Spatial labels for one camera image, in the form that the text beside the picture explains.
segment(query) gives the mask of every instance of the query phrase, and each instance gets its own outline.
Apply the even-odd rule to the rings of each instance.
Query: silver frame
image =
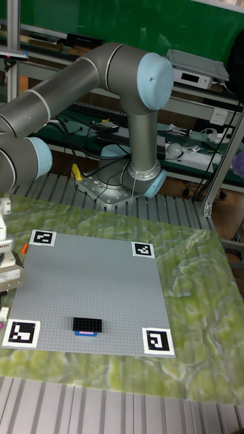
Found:
[[[20,0],[7,0],[7,48],[18,51],[20,49]],[[20,89],[19,62],[7,73],[7,101],[19,95]]]
[[[212,209],[214,199],[218,194],[222,182],[224,181],[224,177],[232,163],[232,160],[237,152],[237,149],[240,146],[243,137],[244,137],[244,109],[241,113],[238,124],[233,132],[232,138],[230,139],[230,142],[226,148],[226,152],[217,168],[211,186],[209,187],[208,192],[203,200],[202,210],[203,210],[203,214],[206,217],[211,216],[211,209]]]

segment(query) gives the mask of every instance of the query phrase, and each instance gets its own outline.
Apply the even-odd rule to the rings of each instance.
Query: white cable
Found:
[[[131,205],[130,205],[130,209],[132,207],[132,201],[133,201],[133,196],[134,196],[134,190],[135,190],[135,185],[136,185],[136,178],[134,179],[134,183],[133,183],[133,189],[132,189],[132,195],[131,195]]]
[[[225,81],[220,80],[220,84],[222,84],[222,86],[224,86],[224,87],[226,88],[226,90],[227,90],[230,94],[232,94],[232,95],[235,94],[234,92],[232,92],[231,90],[229,90],[229,89],[227,88]]]
[[[217,132],[217,130],[215,130],[215,128],[205,128],[203,131],[200,131],[200,134],[204,133],[204,132],[207,131],[207,130],[212,131],[212,133],[213,133],[214,131]]]

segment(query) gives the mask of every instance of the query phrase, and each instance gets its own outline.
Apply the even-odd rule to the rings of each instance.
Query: yellow object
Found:
[[[82,179],[83,179],[77,164],[73,164],[72,168],[71,168],[71,178],[73,178],[73,177],[75,177],[75,179],[77,181],[82,181]]]

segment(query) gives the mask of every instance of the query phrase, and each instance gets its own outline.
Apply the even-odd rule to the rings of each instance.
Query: purple object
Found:
[[[230,168],[235,175],[244,178],[244,149],[241,149],[241,152],[234,156]]]

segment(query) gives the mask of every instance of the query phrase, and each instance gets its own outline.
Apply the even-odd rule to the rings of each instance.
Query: power outlet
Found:
[[[220,110],[220,108],[214,108],[210,123],[214,123],[216,125],[224,125],[227,115],[228,111]]]

